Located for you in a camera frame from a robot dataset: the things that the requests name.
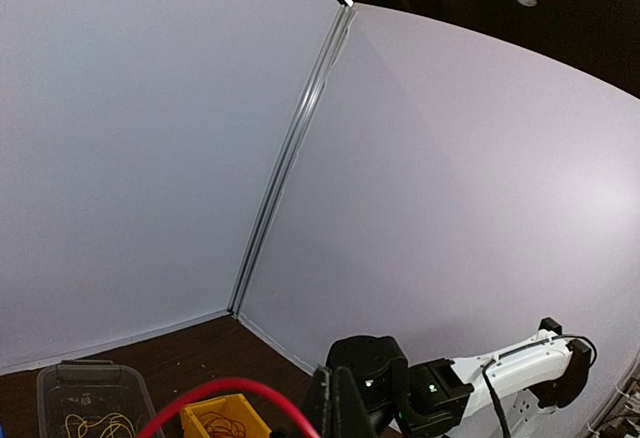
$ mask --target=yellow bin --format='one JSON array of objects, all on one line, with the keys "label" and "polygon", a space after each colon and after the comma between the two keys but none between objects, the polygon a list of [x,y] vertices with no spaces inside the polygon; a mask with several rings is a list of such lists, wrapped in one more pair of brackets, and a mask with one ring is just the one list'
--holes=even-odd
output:
[{"label": "yellow bin", "polygon": [[246,438],[269,438],[271,433],[269,427],[262,421],[260,415],[256,413],[244,395],[238,393],[237,395],[219,396],[184,407],[180,411],[184,438],[209,438],[209,433],[205,430],[204,425],[211,418],[211,412],[219,413],[225,418],[242,423],[246,430]]}]

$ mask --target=black cable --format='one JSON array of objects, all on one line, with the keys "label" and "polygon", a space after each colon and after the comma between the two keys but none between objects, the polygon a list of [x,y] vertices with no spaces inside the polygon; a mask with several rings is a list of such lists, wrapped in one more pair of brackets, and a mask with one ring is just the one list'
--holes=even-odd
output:
[{"label": "black cable", "polygon": [[496,390],[493,388],[491,384],[491,380],[489,380],[489,375],[487,375],[487,369],[495,364],[495,360],[491,360],[486,365],[482,367],[482,377],[484,378],[484,382],[487,384],[487,388],[489,388],[489,396],[491,396],[491,402],[493,403],[493,409],[496,410],[496,415],[498,415],[498,421],[500,422],[500,428],[502,428],[502,436],[503,438],[511,438],[511,431],[509,431],[509,424],[507,423],[507,417],[504,414],[504,408],[502,408],[502,403],[500,403],[500,397],[496,393]]},{"label": "black cable", "polygon": [[591,363],[589,364],[589,367],[592,367],[596,360],[598,359],[598,348],[596,347],[595,343],[593,341],[591,341],[589,338],[587,338],[584,335],[556,335],[556,336],[552,336],[551,338],[545,338],[543,340],[540,341],[534,341],[532,343],[527,343],[526,345],[522,345],[519,346],[518,348],[514,348],[513,350],[509,350],[505,353],[503,353],[502,355],[500,355],[498,358],[500,360],[502,360],[503,358],[506,358],[507,356],[511,356],[511,355],[515,355],[516,353],[520,353],[523,350],[526,350],[528,348],[533,348],[534,346],[538,346],[538,345],[544,345],[545,343],[549,343],[551,341],[556,341],[556,340],[560,340],[563,338],[570,338],[570,339],[576,339],[576,340],[582,340],[584,342],[586,342],[589,347],[591,348],[591,350],[593,351],[593,359],[591,360]]}]

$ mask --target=white wall panel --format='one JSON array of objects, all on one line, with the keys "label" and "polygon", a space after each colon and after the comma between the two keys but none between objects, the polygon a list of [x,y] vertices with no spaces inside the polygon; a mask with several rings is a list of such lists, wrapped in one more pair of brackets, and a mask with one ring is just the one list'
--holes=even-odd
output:
[{"label": "white wall panel", "polygon": [[[359,333],[416,363],[553,316],[601,357],[539,436],[571,436],[633,359],[640,101],[467,30],[361,6],[244,308],[315,364]],[[454,436],[483,436],[489,410]]]},{"label": "white wall panel", "polygon": [[223,310],[336,0],[0,0],[0,368]]}]

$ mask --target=red cable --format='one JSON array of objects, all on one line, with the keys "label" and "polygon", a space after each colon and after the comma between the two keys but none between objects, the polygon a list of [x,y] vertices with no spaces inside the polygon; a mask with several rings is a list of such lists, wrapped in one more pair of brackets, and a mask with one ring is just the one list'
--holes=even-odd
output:
[{"label": "red cable", "polygon": [[138,433],[138,438],[153,438],[153,434],[160,430],[162,425],[173,418],[174,415],[177,415],[182,408],[194,401],[201,400],[213,393],[220,393],[222,391],[247,391],[260,395],[278,406],[278,408],[291,418],[291,421],[300,428],[304,436],[307,438],[320,438],[320,435],[311,423],[309,423],[309,420],[307,420],[296,405],[291,403],[284,395],[267,385],[246,378],[221,378],[219,380],[209,381],[179,396],[147,423],[142,431]]}]

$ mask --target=brown floor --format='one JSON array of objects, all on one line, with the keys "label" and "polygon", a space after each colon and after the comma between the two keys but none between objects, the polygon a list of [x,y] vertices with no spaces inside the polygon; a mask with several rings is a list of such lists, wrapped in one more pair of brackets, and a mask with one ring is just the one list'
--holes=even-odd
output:
[{"label": "brown floor", "polygon": [[[294,403],[304,398],[310,377],[284,359],[231,317],[92,356],[128,365],[144,377],[160,409],[212,377],[243,376],[282,392]],[[37,371],[0,376],[0,423],[5,438],[38,436]],[[261,398],[247,397],[273,429],[290,428],[287,419]],[[180,420],[164,428],[167,438],[182,437]],[[399,436],[388,433],[388,438]]]}]

